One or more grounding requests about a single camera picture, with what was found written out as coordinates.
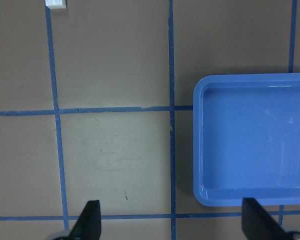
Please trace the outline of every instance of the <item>white object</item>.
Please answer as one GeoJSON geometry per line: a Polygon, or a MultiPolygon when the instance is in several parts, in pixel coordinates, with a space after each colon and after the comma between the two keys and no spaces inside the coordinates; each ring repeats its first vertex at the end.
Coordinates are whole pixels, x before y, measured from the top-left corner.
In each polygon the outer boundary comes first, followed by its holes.
{"type": "Polygon", "coordinates": [[[66,0],[45,0],[45,5],[50,9],[65,9],[66,0]]]}

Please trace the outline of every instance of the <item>tiled floor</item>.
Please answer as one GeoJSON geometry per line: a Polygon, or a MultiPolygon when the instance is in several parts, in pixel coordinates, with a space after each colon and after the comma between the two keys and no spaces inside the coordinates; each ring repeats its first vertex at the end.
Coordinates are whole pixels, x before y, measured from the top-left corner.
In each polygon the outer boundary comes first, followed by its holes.
{"type": "MultiPolygon", "coordinates": [[[[104,240],[245,239],[240,207],[194,197],[192,93],[300,72],[292,2],[0,1],[0,240],[71,228],[93,199],[104,240]]],[[[300,228],[300,205],[265,208],[300,228]]]]}

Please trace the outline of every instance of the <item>blue painter's tape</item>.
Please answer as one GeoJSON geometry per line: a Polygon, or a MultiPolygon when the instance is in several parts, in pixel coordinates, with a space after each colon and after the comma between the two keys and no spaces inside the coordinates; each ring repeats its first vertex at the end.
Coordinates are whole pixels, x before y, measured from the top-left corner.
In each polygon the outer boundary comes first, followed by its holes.
{"type": "Polygon", "coordinates": [[[54,115],[54,110],[31,110],[31,111],[0,111],[0,116],[39,116],[39,115],[54,115]]]}
{"type": "Polygon", "coordinates": [[[173,0],[169,0],[169,99],[170,99],[170,180],[171,240],[176,240],[176,146],[175,146],[175,43],[173,0]]]}
{"type": "Polygon", "coordinates": [[[170,214],[103,215],[102,220],[116,219],[169,219],[170,214]]]}
{"type": "Polygon", "coordinates": [[[0,216],[0,221],[54,221],[63,219],[63,216],[0,216]]]}
{"type": "Polygon", "coordinates": [[[91,108],[63,108],[60,109],[60,114],[85,114],[85,113],[124,113],[124,112],[156,112],[169,111],[169,106],[122,106],[122,107],[91,107],[91,108]]]}
{"type": "Polygon", "coordinates": [[[69,229],[69,218],[68,218],[68,207],[67,207],[64,154],[63,154],[62,135],[61,135],[61,120],[60,120],[60,112],[59,112],[59,106],[58,106],[55,53],[54,53],[54,43],[53,43],[53,34],[52,34],[51,13],[50,13],[50,9],[48,7],[45,7],[45,18],[46,18],[46,32],[47,32],[48,46],[49,46],[49,63],[50,63],[50,75],[51,75],[54,117],[55,117],[55,123],[56,123],[56,142],[57,142],[59,172],[60,172],[63,225],[64,225],[64,229],[68,230],[69,229]]]}
{"type": "Polygon", "coordinates": [[[295,53],[295,42],[296,42],[297,5],[298,5],[298,0],[292,0],[288,73],[293,73],[294,72],[294,53],[295,53]]]}
{"type": "Polygon", "coordinates": [[[283,215],[300,215],[300,210],[284,211],[283,215]]]}
{"type": "Polygon", "coordinates": [[[79,218],[79,216],[68,216],[69,220],[75,220],[75,221],[77,221],[78,218],[79,218]]]}
{"type": "Polygon", "coordinates": [[[282,226],[282,222],[284,220],[284,211],[285,211],[285,205],[279,206],[279,225],[282,226]]]}
{"type": "Polygon", "coordinates": [[[175,111],[192,111],[194,109],[193,105],[175,106],[175,111]]]}
{"type": "MultiPolygon", "coordinates": [[[[279,211],[268,211],[271,216],[279,215],[279,211]]],[[[241,217],[241,212],[215,212],[215,213],[186,213],[177,214],[177,219],[208,219],[208,218],[229,218],[229,217],[241,217]]]]}

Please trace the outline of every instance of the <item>blue tray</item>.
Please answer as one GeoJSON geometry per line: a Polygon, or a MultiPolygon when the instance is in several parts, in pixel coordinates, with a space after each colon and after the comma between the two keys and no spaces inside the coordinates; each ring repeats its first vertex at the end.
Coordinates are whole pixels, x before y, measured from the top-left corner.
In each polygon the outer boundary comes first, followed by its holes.
{"type": "Polygon", "coordinates": [[[300,73],[207,76],[193,114],[201,204],[300,204],[300,73]]]}

